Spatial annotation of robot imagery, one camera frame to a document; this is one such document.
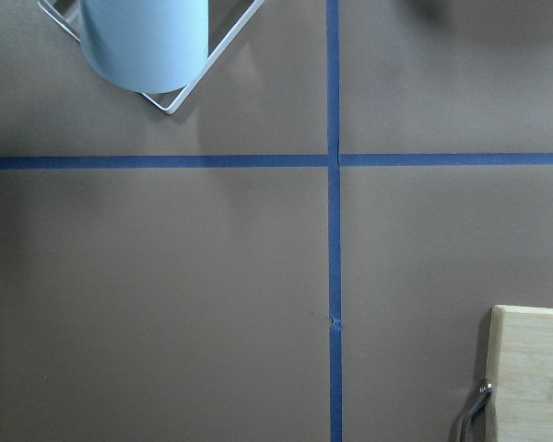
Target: blue painter's tape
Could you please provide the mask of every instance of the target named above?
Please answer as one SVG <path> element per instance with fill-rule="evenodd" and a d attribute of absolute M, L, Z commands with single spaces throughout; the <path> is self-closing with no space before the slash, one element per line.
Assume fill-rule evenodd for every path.
<path fill-rule="evenodd" d="M 342 441 L 342 329 L 330 328 L 330 438 Z"/>
<path fill-rule="evenodd" d="M 326 167 L 326 155 L 0 157 L 0 170 Z"/>
<path fill-rule="evenodd" d="M 344 154 L 340 165 L 353 166 L 532 166 L 553 165 L 553 153 L 511 154 Z"/>
<path fill-rule="evenodd" d="M 342 442 L 342 260 L 340 235 L 340 44 L 338 0 L 327 0 L 330 442 Z"/>

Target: light blue paper towel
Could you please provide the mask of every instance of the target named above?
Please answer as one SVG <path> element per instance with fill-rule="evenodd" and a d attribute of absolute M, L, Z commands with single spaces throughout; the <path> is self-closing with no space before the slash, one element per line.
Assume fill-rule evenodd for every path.
<path fill-rule="evenodd" d="M 135 92 L 186 86 L 208 56 L 208 0 L 80 0 L 82 52 Z"/>

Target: wire handle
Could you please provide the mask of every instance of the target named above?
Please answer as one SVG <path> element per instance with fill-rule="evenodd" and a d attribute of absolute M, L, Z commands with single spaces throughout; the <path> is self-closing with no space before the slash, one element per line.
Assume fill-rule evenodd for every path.
<path fill-rule="evenodd" d="M 487 380 L 483 379 L 477 388 L 477 398 L 473 402 L 473 405 L 463 415 L 463 421 L 461 421 L 461 435 L 459 436 L 459 442 L 467 442 L 467 434 L 469 427 L 473 422 L 473 419 L 481 412 L 488 401 L 491 399 L 491 394 L 494 391 L 494 386 Z"/>

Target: bamboo cutting board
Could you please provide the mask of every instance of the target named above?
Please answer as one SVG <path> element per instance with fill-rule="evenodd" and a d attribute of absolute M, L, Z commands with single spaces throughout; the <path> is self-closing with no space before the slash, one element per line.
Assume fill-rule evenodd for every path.
<path fill-rule="evenodd" d="M 553 442 L 553 308 L 493 308 L 487 376 L 487 442 Z"/>

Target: white wire rack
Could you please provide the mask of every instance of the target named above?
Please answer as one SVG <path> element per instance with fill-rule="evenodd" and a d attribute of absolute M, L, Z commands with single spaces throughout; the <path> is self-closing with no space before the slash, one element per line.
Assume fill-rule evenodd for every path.
<path fill-rule="evenodd" d="M 228 30 L 225 36 L 219 41 L 218 45 L 209 54 L 203 70 L 191 83 L 182 89 L 175 90 L 169 94 L 141 94 L 154 106 L 168 114 L 174 113 L 181 104 L 186 100 L 189 94 L 193 91 L 196 85 L 205 76 L 206 72 L 211 68 L 219 56 L 228 48 L 229 44 L 240 33 L 243 27 L 248 23 L 248 20 L 256 13 L 258 8 L 265 0 L 252 0 L 250 5 L 241 14 L 235 24 Z M 55 22 L 61 26 L 68 34 L 76 41 L 80 42 L 79 31 L 79 7 L 77 0 L 39 0 L 39 6 L 47 13 Z"/>

